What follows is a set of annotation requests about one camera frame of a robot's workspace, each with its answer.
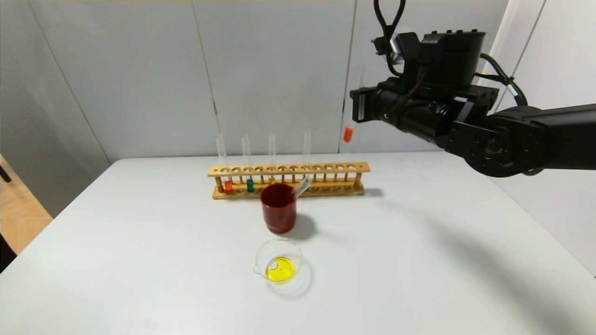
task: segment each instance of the wooden test tube rack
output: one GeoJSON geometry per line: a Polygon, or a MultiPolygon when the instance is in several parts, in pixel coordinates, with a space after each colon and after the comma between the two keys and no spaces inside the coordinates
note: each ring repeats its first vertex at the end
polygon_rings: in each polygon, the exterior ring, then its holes
{"type": "Polygon", "coordinates": [[[252,167],[236,165],[212,166],[207,176],[215,178],[214,199],[258,198],[267,185],[283,182],[295,186],[304,175],[312,178],[312,185],[301,195],[302,197],[360,196],[364,194],[362,174],[370,170],[366,162],[253,165],[252,167]],[[233,192],[230,193],[227,193],[224,187],[228,177],[232,178],[233,192]],[[246,188],[247,177],[253,179],[254,192],[252,193],[246,188]]]}

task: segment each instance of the black chair leg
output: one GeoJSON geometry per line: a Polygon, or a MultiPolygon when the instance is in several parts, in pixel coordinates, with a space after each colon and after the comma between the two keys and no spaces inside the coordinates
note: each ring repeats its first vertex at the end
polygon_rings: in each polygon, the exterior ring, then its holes
{"type": "Polygon", "coordinates": [[[4,237],[0,235],[0,273],[17,257],[17,254],[10,248],[4,237]]]}
{"type": "Polygon", "coordinates": [[[10,179],[10,176],[8,175],[8,173],[6,173],[6,171],[4,171],[2,166],[0,166],[0,176],[2,177],[2,179],[4,179],[5,182],[11,182],[11,180],[12,180],[12,179],[10,179]]]}

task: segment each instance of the clear test tube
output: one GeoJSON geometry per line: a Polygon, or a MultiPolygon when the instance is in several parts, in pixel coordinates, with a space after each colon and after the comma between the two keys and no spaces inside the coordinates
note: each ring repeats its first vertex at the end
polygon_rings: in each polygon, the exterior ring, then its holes
{"type": "MultiPolygon", "coordinates": [[[[218,135],[218,137],[215,140],[215,143],[218,146],[219,164],[221,166],[225,166],[225,168],[229,172],[228,154],[226,154],[226,151],[225,151],[224,137],[222,136],[222,134],[218,135]]],[[[234,187],[232,184],[232,177],[227,177],[224,184],[225,184],[226,193],[234,192],[234,187]]]]}
{"type": "MultiPolygon", "coordinates": [[[[275,133],[272,132],[269,134],[269,171],[275,170],[275,133]]],[[[271,175],[269,178],[269,182],[272,183],[275,181],[274,175],[271,175]]]]}
{"type": "MultiPolygon", "coordinates": [[[[356,88],[363,87],[364,82],[367,78],[367,68],[363,63],[360,63],[360,74],[358,75],[358,84],[356,88]]],[[[343,141],[345,143],[349,143],[352,140],[352,135],[354,134],[354,128],[356,127],[356,122],[352,120],[351,116],[348,118],[346,122],[346,127],[343,131],[343,141]]]]}
{"type": "MultiPolygon", "coordinates": [[[[253,165],[250,161],[250,142],[249,142],[249,135],[244,134],[242,137],[242,158],[244,160],[244,165],[250,168],[252,171],[253,165]]],[[[249,193],[254,192],[254,182],[251,176],[246,178],[246,191],[249,193]]]]}
{"type": "Polygon", "coordinates": [[[304,143],[302,145],[302,169],[308,170],[311,164],[311,131],[304,131],[304,143]]]}

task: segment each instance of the white table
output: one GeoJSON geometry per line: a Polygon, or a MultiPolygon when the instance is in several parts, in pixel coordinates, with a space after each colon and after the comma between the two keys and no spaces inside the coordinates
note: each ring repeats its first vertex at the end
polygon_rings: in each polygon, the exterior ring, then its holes
{"type": "Polygon", "coordinates": [[[461,159],[311,158],[352,160],[366,196],[298,202],[294,299],[252,271],[259,201],[211,199],[216,157],[121,160],[0,275],[0,334],[596,334],[596,280],[461,159]]]}

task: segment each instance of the wooden floor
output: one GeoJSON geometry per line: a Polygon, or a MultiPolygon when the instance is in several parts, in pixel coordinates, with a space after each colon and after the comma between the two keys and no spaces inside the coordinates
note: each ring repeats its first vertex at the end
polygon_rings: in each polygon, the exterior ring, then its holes
{"type": "Polygon", "coordinates": [[[52,217],[2,157],[2,167],[13,181],[0,179],[0,227],[6,242],[19,254],[52,217]]]}

